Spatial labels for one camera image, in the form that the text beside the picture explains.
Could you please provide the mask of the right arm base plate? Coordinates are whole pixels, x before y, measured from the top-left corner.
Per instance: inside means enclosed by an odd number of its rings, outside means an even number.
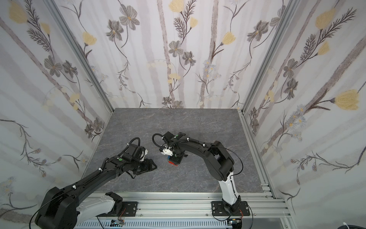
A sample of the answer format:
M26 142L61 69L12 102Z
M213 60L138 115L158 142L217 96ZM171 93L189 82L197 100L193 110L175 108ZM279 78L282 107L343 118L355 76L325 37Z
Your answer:
M250 216L251 211L246 201L237 202L234 205L221 201L211 202L212 215L215 217L228 217L228 216Z

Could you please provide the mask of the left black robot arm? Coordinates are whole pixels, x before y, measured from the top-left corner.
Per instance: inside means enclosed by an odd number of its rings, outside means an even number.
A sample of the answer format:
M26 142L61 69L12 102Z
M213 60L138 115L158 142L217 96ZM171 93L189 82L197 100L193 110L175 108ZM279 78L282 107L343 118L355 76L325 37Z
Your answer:
M135 178L157 169L153 160L145 158L146 154L144 147L129 144L120 154L105 158L102 165L85 178L62 189L50 189L31 220L41 229L73 229L93 217L123 216L128 205L114 192L107 192L97 200L85 202L85 199L124 173Z

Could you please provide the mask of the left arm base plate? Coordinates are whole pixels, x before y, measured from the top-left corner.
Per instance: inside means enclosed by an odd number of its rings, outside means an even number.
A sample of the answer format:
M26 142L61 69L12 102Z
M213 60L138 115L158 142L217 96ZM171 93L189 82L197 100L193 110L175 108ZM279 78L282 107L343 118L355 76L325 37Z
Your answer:
M138 210L137 201L119 202L115 204L117 217L135 217Z

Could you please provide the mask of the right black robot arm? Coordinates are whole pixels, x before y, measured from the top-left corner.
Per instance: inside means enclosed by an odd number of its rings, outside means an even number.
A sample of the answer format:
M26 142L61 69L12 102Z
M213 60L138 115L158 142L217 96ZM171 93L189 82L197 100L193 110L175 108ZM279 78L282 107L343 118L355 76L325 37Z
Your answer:
M234 186L234 160L221 142L205 143L186 137L181 132L176 135L166 132L162 140L166 146L160 151L168 156L170 164L178 166L186 157L186 152L202 158L211 176L219 182L226 211L233 213L238 209L241 199Z

